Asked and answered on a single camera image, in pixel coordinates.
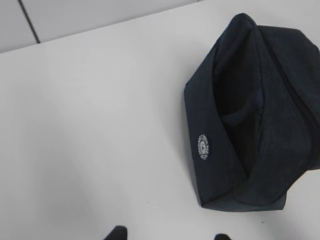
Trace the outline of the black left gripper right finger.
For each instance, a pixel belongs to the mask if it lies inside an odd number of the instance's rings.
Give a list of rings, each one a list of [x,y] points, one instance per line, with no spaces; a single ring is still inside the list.
[[[237,229],[233,227],[217,227],[214,240],[237,240]]]

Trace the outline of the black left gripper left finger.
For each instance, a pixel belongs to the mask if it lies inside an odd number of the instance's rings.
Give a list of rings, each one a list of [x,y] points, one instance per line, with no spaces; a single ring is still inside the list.
[[[128,230],[123,225],[115,226],[104,240],[127,240]]]

